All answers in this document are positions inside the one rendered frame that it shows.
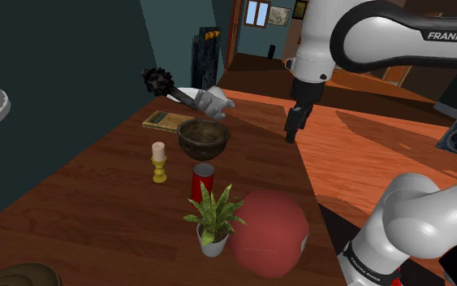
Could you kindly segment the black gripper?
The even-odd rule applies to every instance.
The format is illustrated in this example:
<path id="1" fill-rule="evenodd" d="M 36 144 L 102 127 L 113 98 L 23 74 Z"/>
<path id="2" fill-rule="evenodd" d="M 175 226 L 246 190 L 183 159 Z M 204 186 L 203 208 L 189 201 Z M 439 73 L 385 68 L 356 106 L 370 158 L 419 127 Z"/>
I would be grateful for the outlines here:
<path id="1" fill-rule="evenodd" d="M 295 100 L 295 107 L 287 114 L 284 131 L 286 143 L 292 144 L 298 129 L 304 129 L 312 111 L 312 105 L 318 103 L 325 90 L 326 83 L 308 83 L 294 78 L 291 86 L 291 97 Z"/>

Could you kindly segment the grey hand figure with black mace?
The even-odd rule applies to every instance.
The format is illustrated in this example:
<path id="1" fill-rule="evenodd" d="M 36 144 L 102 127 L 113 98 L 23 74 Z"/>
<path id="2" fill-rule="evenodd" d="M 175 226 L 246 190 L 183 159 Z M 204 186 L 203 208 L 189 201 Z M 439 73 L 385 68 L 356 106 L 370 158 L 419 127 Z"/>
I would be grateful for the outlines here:
<path id="1" fill-rule="evenodd" d="M 235 103 L 226 97 L 223 90 L 217 86 L 209 89 L 200 89 L 196 99 L 192 100 L 185 93 L 182 93 L 172 79 L 172 75 L 165 69 L 150 68 L 143 69 L 140 75 L 144 79 L 147 90 L 155 96 L 166 97 L 167 94 L 180 100 L 180 103 L 193 110 L 201 111 L 214 120 L 221 120 L 226 117 L 223 110 L 227 107 L 235 107 Z"/>

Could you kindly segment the dark brown bowl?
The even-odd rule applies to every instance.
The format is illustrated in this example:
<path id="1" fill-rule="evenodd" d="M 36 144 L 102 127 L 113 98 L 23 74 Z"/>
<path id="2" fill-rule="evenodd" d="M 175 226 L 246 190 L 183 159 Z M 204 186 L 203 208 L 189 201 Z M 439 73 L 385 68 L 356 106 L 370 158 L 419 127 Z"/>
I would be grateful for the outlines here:
<path id="1" fill-rule="evenodd" d="M 189 119 L 177 127 L 179 145 L 196 161 L 209 161 L 226 148 L 230 131 L 222 123 L 208 119 Z"/>

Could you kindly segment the tall dark cabinet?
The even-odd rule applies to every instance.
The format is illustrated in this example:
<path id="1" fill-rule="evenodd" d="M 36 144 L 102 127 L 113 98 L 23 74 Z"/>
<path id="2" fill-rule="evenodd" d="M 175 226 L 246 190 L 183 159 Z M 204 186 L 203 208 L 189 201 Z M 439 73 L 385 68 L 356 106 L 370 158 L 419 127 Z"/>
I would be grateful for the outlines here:
<path id="1" fill-rule="evenodd" d="M 192 81 L 196 89 L 209 89 L 218 78 L 220 27 L 200 27 L 192 38 Z"/>

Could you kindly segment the red can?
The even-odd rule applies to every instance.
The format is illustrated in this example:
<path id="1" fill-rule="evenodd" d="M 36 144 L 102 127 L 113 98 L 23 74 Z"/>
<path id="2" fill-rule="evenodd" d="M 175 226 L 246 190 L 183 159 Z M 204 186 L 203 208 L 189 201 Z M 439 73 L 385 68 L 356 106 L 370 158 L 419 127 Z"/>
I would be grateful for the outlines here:
<path id="1" fill-rule="evenodd" d="M 193 168 L 191 199 L 197 203 L 202 202 L 201 185 L 210 192 L 213 187 L 214 167 L 208 163 L 198 163 Z"/>

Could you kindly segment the red round cap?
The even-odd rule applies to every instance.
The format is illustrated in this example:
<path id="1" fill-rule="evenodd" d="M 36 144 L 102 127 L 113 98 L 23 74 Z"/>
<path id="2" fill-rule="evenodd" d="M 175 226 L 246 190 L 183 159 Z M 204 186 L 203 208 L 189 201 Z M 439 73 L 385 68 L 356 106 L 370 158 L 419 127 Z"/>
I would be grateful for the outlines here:
<path id="1" fill-rule="evenodd" d="M 274 190 L 257 190 L 244 198 L 234 212 L 228 239 L 235 260 L 263 278 L 278 278 L 295 267 L 304 250 L 309 226 L 304 212 L 290 196 Z"/>

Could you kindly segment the wooden framed window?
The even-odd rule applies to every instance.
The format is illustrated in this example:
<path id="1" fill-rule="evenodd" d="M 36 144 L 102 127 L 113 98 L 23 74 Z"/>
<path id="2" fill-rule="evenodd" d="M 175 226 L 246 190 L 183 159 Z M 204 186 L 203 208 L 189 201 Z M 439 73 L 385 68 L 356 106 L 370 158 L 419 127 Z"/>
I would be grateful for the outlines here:
<path id="1" fill-rule="evenodd" d="M 244 25 L 265 28 L 268 22 L 270 2 L 264 0 L 247 0 Z"/>

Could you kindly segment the white plate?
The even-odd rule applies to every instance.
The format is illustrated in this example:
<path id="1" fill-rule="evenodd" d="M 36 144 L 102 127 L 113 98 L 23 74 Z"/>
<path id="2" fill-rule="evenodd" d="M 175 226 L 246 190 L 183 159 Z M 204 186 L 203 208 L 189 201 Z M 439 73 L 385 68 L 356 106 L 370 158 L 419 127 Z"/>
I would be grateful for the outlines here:
<path id="1" fill-rule="evenodd" d="M 192 100 L 195 100 L 195 99 L 196 99 L 196 95 L 197 95 L 198 92 L 200 91 L 199 89 L 190 88 L 190 87 L 180 87 L 179 90 L 180 90 L 182 93 L 185 93 L 185 94 L 186 94 L 188 97 L 190 97 Z M 174 101 L 174 102 L 180 103 L 180 100 L 178 100 L 177 98 L 173 97 L 173 96 L 170 95 L 170 94 L 167 94 L 166 97 L 169 98 L 170 100 Z"/>

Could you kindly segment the dark robot stand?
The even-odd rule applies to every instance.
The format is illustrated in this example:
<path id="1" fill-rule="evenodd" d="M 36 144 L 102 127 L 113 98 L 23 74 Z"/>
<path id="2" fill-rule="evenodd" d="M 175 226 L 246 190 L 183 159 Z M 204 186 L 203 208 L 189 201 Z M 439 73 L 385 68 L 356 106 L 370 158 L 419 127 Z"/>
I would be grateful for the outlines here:
<path id="1" fill-rule="evenodd" d="M 340 254 L 345 244 L 358 233 L 360 228 L 338 214 L 335 214 L 322 204 L 319 205 L 319 208 L 336 254 Z M 454 247 L 439 258 L 438 263 L 457 284 L 457 247 Z M 411 259 L 408 259 L 401 266 L 400 281 L 403 283 L 403 286 L 446 286 L 444 279 L 434 274 L 429 268 L 424 267 L 418 262 L 413 262 Z"/>

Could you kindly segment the green and yellow book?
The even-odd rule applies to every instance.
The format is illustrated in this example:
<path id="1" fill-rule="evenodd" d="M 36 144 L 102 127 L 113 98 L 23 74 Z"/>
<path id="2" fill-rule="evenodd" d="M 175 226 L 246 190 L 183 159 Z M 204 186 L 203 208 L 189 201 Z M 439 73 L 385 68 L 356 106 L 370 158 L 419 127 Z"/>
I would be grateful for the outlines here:
<path id="1" fill-rule="evenodd" d="M 192 119 L 191 116 L 156 110 L 142 123 L 142 126 L 144 128 L 176 132 L 182 122 L 190 119 Z"/>

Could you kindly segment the green plant in white pot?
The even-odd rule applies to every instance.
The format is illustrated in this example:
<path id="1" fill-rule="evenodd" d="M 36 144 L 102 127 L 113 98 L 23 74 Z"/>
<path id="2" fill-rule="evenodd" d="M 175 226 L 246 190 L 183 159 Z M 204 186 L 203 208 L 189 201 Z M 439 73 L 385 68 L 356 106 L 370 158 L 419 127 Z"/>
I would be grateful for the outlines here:
<path id="1" fill-rule="evenodd" d="M 209 192 L 201 182 L 201 202 L 189 199 L 198 210 L 200 217 L 188 214 L 183 219 L 196 224 L 196 235 L 201 252 L 206 257 L 217 257 L 223 251 L 229 235 L 235 234 L 232 222 L 247 224 L 235 215 L 235 211 L 244 204 L 244 201 L 233 202 L 233 198 L 230 198 L 231 189 L 232 184 L 229 184 L 216 199 L 213 192 Z"/>

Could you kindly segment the candle on yellow holder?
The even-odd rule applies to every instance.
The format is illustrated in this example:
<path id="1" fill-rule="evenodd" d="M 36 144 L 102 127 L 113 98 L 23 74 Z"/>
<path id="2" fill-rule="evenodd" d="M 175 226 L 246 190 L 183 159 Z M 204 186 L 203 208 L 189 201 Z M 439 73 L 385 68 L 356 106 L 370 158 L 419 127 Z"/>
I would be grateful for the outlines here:
<path id="1" fill-rule="evenodd" d="M 166 171 L 164 169 L 166 163 L 165 144 L 156 141 L 152 144 L 152 163 L 154 165 L 153 181 L 155 183 L 164 183 L 167 179 Z"/>

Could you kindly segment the brown wooden table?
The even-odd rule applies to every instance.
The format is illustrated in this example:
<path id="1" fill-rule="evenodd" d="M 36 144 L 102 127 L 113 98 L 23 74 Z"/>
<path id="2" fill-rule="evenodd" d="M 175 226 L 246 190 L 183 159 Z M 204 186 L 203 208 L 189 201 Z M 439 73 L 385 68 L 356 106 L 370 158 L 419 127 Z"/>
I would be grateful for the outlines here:
<path id="1" fill-rule="evenodd" d="M 239 99 L 226 112 L 231 138 L 213 161 L 214 191 L 286 192 L 310 236 L 295 268 L 263 279 L 225 249 L 200 250 L 189 197 L 194 162 L 173 132 L 144 128 L 154 111 L 192 115 L 159 97 L 0 213 L 0 270 L 40 262 L 64 286 L 346 286 L 296 145 L 284 141 L 281 106 Z M 152 144 L 165 144 L 167 179 L 153 181 Z"/>

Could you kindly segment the pale wall picture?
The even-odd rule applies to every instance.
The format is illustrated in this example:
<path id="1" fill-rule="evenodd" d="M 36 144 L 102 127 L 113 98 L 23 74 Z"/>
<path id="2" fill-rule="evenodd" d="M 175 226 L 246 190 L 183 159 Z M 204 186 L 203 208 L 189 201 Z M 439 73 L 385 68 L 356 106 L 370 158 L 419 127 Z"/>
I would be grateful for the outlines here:
<path id="1" fill-rule="evenodd" d="M 271 6 L 269 9 L 268 24 L 286 27 L 291 9 L 287 7 Z"/>

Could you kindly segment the red brown door frame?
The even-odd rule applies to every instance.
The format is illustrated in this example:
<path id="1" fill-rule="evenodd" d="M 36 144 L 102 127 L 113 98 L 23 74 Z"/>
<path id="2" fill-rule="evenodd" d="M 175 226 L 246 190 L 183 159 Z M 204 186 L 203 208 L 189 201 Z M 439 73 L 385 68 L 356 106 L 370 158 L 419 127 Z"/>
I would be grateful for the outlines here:
<path id="1" fill-rule="evenodd" d="M 231 25 L 226 49 L 225 71 L 228 71 L 236 52 L 237 36 L 239 31 L 239 20 L 242 13 L 243 0 L 232 0 Z"/>

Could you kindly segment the dark framed wall picture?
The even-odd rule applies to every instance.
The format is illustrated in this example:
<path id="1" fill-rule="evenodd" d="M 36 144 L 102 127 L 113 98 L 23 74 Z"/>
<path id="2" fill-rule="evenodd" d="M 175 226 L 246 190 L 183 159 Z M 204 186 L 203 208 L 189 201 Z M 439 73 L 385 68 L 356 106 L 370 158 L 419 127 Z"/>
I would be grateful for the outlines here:
<path id="1" fill-rule="evenodd" d="M 295 0 L 292 19 L 303 20 L 309 0 Z"/>

